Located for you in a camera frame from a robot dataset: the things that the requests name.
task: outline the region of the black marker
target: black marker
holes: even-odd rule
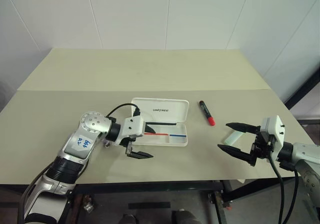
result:
[[[209,124],[211,126],[214,126],[216,124],[216,122],[215,122],[214,118],[211,116],[211,114],[210,114],[205,102],[203,100],[201,100],[199,102],[199,104],[200,104],[200,107],[201,107],[205,117],[208,119]]]

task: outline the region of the table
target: table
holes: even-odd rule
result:
[[[259,159],[252,167],[217,147],[232,132],[225,126],[228,122],[260,125],[264,117],[279,115],[286,125],[285,141],[313,144],[237,50],[54,49],[0,113],[0,184],[28,184],[53,161],[84,112],[108,113],[134,97],[188,100],[188,145],[136,146],[137,151],[154,155],[142,160],[126,157],[123,147],[98,145],[77,183],[275,177],[266,160]],[[208,125],[199,100],[211,110],[215,127]],[[114,116],[121,120],[128,115],[130,108],[124,107]],[[253,141],[254,136],[246,134],[235,146],[249,152]],[[279,171],[283,177],[292,176]]]

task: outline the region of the wall tile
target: wall tile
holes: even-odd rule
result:
[[[170,0],[167,49],[225,49],[245,0]]]
[[[315,0],[246,0],[229,49],[241,49],[264,76]]]
[[[319,0],[264,79],[286,101],[319,67]]]
[[[164,49],[169,0],[91,0],[106,49]]]
[[[305,95],[294,107],[290,109],[296,118],[305,117],[308,113],[314,113],[320,103],[320,83],[318,83],[307,95]]]
[[[320,119],[320,103],[308,111],[304,116],[306,118]]]
[[[13,0],[41,50],[100,48],[89,0]]]
[[[11,1],[0,0],[0,88],[2,95],[6,93],[5,100],[8,101],[44,55],[38,50]]]

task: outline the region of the black connector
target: black connector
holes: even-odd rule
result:
[[[293,172],[296,169],[295,165],[293,165],[292,163],[287,162],[285,160],[280,162],[279,167],[281,167],[282,169],[285,169],[287,171],[291,171],[291,172]]]
[[[140,116],[140,114],[141,114],[141,113],[140,113],[140,109],[136,107],[135,110],[134,110],[134,112],[133,112],[133,115],[132,115],[132,116],[133,116],[133,117],[136,117],[136,116]]]
[[[108,141],[115,142],[119,136],[120,129],[121,129],[120,124],[112,122],[110,130],[109,130],[108,134],[106,135],[105,139]]]
[[[282,161],[291,162],[293,151],[294,151],[294,146],[291,143],[284,141],[283,147],[278,154],[278,161],[280,163]]]
[[[112,116],[108,116],[107,117],[112,123],[116,123],[117,119],[115,117]]]

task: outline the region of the robotic arm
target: robotic arm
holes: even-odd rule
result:
[[[152,158],[152,155],[145,152],[133,152],[131,146],[136,138],[144,135],[145,128],[146,123],[139,114],[118,124],[112,117],[104,117],[95,111],[86,112],[80,119],[78,129],[71,134],[53,163],[37,180],[30,195],[28,196],[29,189],[22,195],[21,204],[24,211],[19,210],[18,223],[59,222],[68,205],[67,196],[72,193],[93,149],[102,139],[126,147],[125,153],[128,157]]]
[[[280,167],[297,170],[309,196],[316,207],[320,207],[320,146],[284,142],[285,125],[279,116],[265,118],[261,126],[232,122],[228,127],[243,133],[255,134],[250,153],[239,148],[218,144],[218,147],[231,156],[256,165],[257,158],[272,158],[280,162]]]

